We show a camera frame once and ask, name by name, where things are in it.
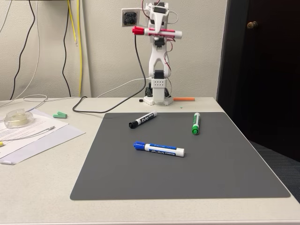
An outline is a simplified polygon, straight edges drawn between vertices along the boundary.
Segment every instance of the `white cable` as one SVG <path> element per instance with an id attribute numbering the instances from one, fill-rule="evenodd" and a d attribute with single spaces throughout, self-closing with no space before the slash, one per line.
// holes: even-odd
<path id="1" fill-rule="evenodd" d="M 12 3 L 12 0 L 10 0 L 10 3 L 9 3 L 9 5 L 8 5 L 7 11 L 6 11 L 6 15 L 5 15 L 5 17 L 4 17 L 3 24 L 1 25 L 1 28 L 0 28 L 0 33 L 1 33 L 2 29 L 3 29 L 3 27 L 4 27 L 4 24 L 5 24 L 6 18 L 7 18 L 7 16 L 8 16 L 8 12 L 9 12 L 9 8 L 10 8 L 11 3 Z"/>
<path id="2" fill-rule="evenodd" d="M 25 100 L 26 98 L 29 98 L 29 97 L 32 97 L 32 96 L 43 96 L 45 97 L 44 100 L 42 101 L 32 101 L 32 100 Z M 41 106 L 44 102 L 54 102 L 54 101 L 60 101 L 60 100 L 67 100 L 67 99 L 71 99 L 71 98 L 78 98 L 78 97 L 63 97 L 63 98 L 58 98 L 58 99 L 53 99 L 53 100 L 48 100 L 48 97 L 47 95 L 28 95 L 28 96 L 25 96 L 23 98 L 23 101 L 25 102 L 39 102 L 39 104 L 29 110 L 26 110 L 26 112 L 30 112 L 31 110 L 34 110 L 36 108 L 38 108 L 39 106 Z"/>
<path id="3" fill-rule="evenodd" d="M 29 84 L 27 85 L 27 87 L 25 88 L 25 90 L 20 95 L 18 95 L 13 100 L 10 100 L 9 102 L 5 103 L 4 105 L 1 105 L 0 108 L 6 106 L 7 104 L 9 104 L 9 103 L 15 101 L 17 98 L 19 98 L 27 90 L 27 88 L 31 84 L 34 76 L 36 75 L 36 72 L 37 72 L 37 69 L 38 69 L 38 62 L 39 62 L 39 52 L 40 52 L 40 41 L 39 41 L 39 32 L 38 32 L 38 0 L 37 0 L 37 8 L 36 8 L 36 19 L 37 19 L 37 36 L 38 36 L 38 56 L 37 56 L 37 66 L 36 66 L 36 69 L 34 71 L 33 77 L 31 79 L 31 81 L 29 82 Z"/>
<path id="4" fill-rule="evenodd" d="M 179 19 L 179 16 L 178 16 L 178 14 L 177 14 L 177 13 L 175 13 L 174 11 L 170 11 L 170 13 L 174 13 L 174 14 L 176 14 L 176 15 L 177 15 L 177 20 L 176 20 L 175 22 L 168 22 L 168 24 L 175 24 L 175 23 L 177 23 L 177 21 L 178 21 L 178 19 Z"/>
<path id="5" fill-rule="evenodd" d="M 20 138 L 15 138 L 15 139 L 5 139 L 5 140 L 0 140 L 0 142 L 17 141 L 17 140 L 21 140 L 21 139 L 26 139 L 26 138 L 30 138 L 30 137 L 35 137 L 35 136 L 37 136 L 38 134 L 40 134 L 40 133 L 42 133 L 42 132 L 44 132 L 44 131 L 52 130 L 52 129 L 54 129 L 54 128 L 55 128 L 55 126 L 49 127 L 49 128 L 47 128 L 47 129 L 45 129 L 45 130 L 39 131 L 39 132 L 37 132 L 37 133 L 35 133 L 35 134 L 29 135 L 29 136 L 26 136 L 26 137 L 20 137 Z"/>
<path id="6" fill-rule="evenodd" d="M 98 98 L 101 97 L 101 96 L 103 96 L 103 95 L 105 95 L 105 94 L 107 94 L 108 92 L 111 92 L 111 91 L 113 91 L 113 90 L 116 90 L 117 88 L 120 88 L 120 87 L 122 87 L 122 86 L 124 86 L 124 85 L 126 85 L 126 84 L 128 84 L 128 83 L 130 83 L 130 82 L 132 82 L 132 81 L 139 81 L 139 80 L 143 80 L 143 79 L 144 79 L 144 78 L 139 78 L 139 79 L 134 79 L 134 80 L 128 81 L 127 83 L 122 84 L 122 85 L 119 86 L 119 87 L 116 87 L 116 88 L 114 88 L 114 89 L 111 89 L 111 90 L 109 90 L 109 91 L 107 91 L 107 92 L 105 92 L 105 93 L 99 95 Z"/>

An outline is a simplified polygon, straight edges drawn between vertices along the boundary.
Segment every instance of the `camera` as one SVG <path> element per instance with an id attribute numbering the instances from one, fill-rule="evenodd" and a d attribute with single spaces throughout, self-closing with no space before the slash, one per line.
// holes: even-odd
<path id="1" fill-rule="evenodd" d="M 125 12 L 123 14 L 123 26 L 136 26 L 137 13 L 136 12 Z"/>

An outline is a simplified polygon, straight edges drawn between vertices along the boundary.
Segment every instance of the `green marker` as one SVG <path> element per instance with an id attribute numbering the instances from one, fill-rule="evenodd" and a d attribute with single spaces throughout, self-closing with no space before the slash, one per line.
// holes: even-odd
<path id="1" fill-rule="evenodd" d="M 199 128 L 200 128 L 200 113 L 197 112 L 194 115 L 192 134 L 194 135 L 199 134 Z"/>
<path id="2" fill-rule="evenodd" d="M 66 118 L 67 118 L 67 115 L 64 116 L 64 115 L 55 115 L 55 114 L 54 114 L 53 117 L 54 117 L 54 118 L 57 118 L 57 119 L 66 119 Z"/>

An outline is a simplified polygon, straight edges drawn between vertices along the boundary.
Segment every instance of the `red marker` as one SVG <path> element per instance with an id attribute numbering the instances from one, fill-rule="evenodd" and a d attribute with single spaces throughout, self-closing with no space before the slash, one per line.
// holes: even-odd
<path id="1" fill-rule="evenodd" d="M 147 35 L 147 36 L 164 36 L 166 38 L 177 38 L 181 39 L 182 38 L 182 31 L 177 31 L 177 30 L 166 30 L 166 29 L 161 29 L 159 33 L 155 32 L 154 28 L 144 28 L 144 27 L 134 27 L 132 28 L 132 32 L 135 35 Z"/>

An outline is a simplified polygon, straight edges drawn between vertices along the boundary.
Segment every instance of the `blue marker cap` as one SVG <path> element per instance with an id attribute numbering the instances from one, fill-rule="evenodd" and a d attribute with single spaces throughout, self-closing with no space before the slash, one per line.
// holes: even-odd
<path id="1" fill-rule="evenodd" d="M 145 145 L 144 142 L 135 142 L 133 147 L 135 147 L 136 150 L 145 151 Z"/>

